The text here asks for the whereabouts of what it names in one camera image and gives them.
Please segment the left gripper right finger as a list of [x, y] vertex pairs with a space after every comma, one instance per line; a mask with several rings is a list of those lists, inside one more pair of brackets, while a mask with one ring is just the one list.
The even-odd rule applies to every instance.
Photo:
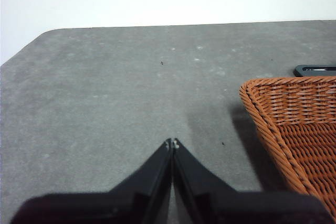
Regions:
[[320, 200], [289, 191], [236, 191], [173, 140], [176, 201], [182, 223], [333, 223]]

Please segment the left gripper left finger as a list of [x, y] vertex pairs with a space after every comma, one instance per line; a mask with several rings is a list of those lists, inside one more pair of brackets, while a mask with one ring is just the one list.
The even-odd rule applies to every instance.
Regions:
[[173, 154], [169, 138], [113, 189], [98, 193], [47, 194], [25, 201], [12, 223], [165, 222]]

